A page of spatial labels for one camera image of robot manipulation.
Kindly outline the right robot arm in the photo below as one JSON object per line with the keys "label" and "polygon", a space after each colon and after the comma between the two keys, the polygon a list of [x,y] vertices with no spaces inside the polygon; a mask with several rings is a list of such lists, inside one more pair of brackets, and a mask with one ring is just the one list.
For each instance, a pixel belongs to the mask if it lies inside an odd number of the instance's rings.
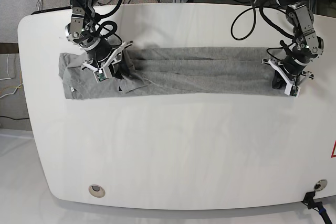
{"label": "right robot arm", "polygon": [[118,0],[114,9],[104,15],[96,13],[94,9],[98,0],[70,1],[72,14],[71,22],[66,26],[66,37],[85,53],[69,67],[89,69],[97,82],[110,78],[123,79],[131,74],[123,51],[131,46],[132,42],[121,41],[118,46],[110,44],[108,38],[116,34],[117,24],[111,20],[99,24],[102,19],[116,13],[122,1]]}

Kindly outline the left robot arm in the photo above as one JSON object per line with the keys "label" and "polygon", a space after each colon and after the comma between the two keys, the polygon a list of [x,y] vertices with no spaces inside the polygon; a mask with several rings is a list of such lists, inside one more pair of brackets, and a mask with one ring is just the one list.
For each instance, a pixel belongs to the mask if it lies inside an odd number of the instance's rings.
{"label": "left robot arm", "polygon": [[272,81],[273,89],[281,89],[285,86],[290,91],[298,91],[300,77],[309,77],[304,71],[305,67],[316,57],[323,54],[323,39],[317,36],[313,27],[313,13],[304,3],[304,0],[276,0],[280,6],[286,6],[286,19],[293,25],[293,34],[285,32],[274,24],[264,13],[264,4],[271,0],[260,1],[259,12],[263,20],[283,36],[292,40],[295,44],[292,49],[283,41],[281,49],[286,53],[282,60],[273,59],[269,62],[275,70]]}

